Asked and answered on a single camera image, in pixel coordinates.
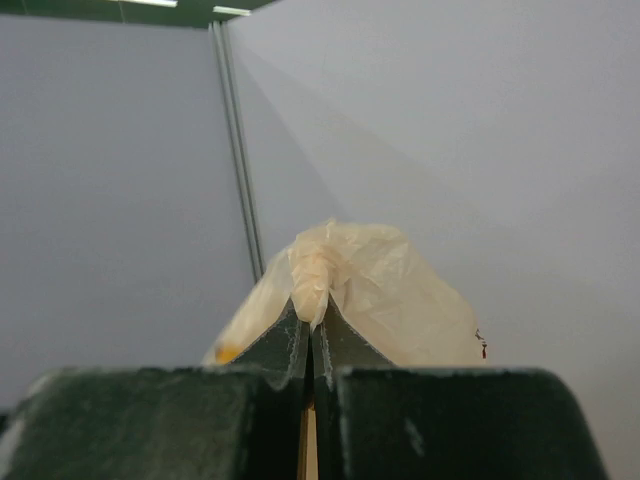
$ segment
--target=white wall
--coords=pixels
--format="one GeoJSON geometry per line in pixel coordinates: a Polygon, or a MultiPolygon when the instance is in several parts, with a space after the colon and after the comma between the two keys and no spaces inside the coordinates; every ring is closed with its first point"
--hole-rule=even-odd
{"type": "Polygon", "coordinates": [[[640,476],[640,2],[298,0],[231,24],[267,255],[385,222],[640,476]]]}
{"type": "Polygon", "coordinates": [[[197,364],[253,284],[205,31],[0,17],[0,407],[197,364]]]}

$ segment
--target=plastic bag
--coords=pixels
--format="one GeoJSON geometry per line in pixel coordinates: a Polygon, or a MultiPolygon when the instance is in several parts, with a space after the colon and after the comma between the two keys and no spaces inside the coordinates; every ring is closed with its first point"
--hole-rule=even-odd
{"type": "Polygon", "coordinates": [[[315,328],[331,295],[345,320],[396,365],[481,365],[486,344],[470,305],[406,235],[330,220],[277,254],[205,356],[226,363],[279,318],[289,297],[315,328]]]}

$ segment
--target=white plastic bag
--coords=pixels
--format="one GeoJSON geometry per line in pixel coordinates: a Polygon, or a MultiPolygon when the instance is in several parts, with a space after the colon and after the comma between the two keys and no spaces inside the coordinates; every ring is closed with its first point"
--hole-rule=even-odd
{"type": "Polygon", "coordinates": [[[481,365],[470,305],[386,225],[330,220],[277,254],[205,356],[226,363],[278,319],[289,297],[300,320],[322,321],[329,294],[345,320],[397,365],[481,365]]]}

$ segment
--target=ceiling light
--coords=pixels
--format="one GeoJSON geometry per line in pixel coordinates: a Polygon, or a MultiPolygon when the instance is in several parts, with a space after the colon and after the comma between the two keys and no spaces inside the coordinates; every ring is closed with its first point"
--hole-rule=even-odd
{"type": "Polygon", "coordinates": [[[245,10],[244,8],[233,8],[233,7],[213,7],[213,13],[226,13],[227,15],[241,15],[243,17],[248,17],[251,15],[251,10],[245,10]]]}
{"type": "Polygon", "coordinates": [[[128,3],[141,3],[143,5],[154,5],[156,7],[169,7],[175,8],[178,6],[178,0],[111,0],[128,3]]]}

